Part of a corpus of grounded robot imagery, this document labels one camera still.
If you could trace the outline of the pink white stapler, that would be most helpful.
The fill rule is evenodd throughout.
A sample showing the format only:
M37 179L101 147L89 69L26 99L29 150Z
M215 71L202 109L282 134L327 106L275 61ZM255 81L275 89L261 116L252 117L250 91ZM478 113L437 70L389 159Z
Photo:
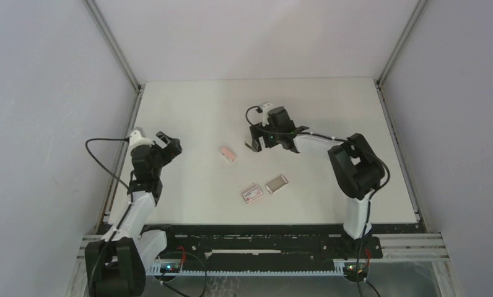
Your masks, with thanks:
M221 147L220 148L220 152L222 154L222 156L229 162L229 163L233 163L236 159L237 159L237 156L235 153L233 153L233 151L231 151L231 149L229 149L228 147Z

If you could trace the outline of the red white staple box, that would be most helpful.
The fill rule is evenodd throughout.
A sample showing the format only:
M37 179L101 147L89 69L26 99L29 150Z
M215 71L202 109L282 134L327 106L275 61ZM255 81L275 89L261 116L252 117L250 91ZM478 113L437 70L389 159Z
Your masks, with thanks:
M255 201L257 198L263 195L263 190L258 185L253 185L247 190L244 190L241 193L241 197L243 198L246 204L250 204Z

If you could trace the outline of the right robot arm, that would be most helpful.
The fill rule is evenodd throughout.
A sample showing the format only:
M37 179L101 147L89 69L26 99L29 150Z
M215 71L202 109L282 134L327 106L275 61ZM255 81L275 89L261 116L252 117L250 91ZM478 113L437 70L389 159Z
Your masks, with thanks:
M389 167L376 156L362 134L340 139L312 132L309 127L296 126L283 106L270 103L251 106L246 114L251 111L262 118L258 123L248 123L251 142L245 145L250 150L260 152L280 145L293 153L307 153L330 162L337 184L347 198L342 251L349 257L359 257L367 247L364 238L372 229L372 199L389 183Z

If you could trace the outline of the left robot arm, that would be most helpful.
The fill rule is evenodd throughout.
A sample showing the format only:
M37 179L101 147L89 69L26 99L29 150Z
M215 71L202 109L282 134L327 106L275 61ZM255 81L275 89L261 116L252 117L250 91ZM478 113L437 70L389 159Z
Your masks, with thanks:
M156 140L133 129L122 139L128 144L133 166L129 182L110 172L126 189L126 208L98 241L85 248L90 296L141 296L146 270L154 259L172 257L178 248L175 238L162 230L144 231L144 224L156 208L163 184L163 167L182 153L181 142L159 131Z

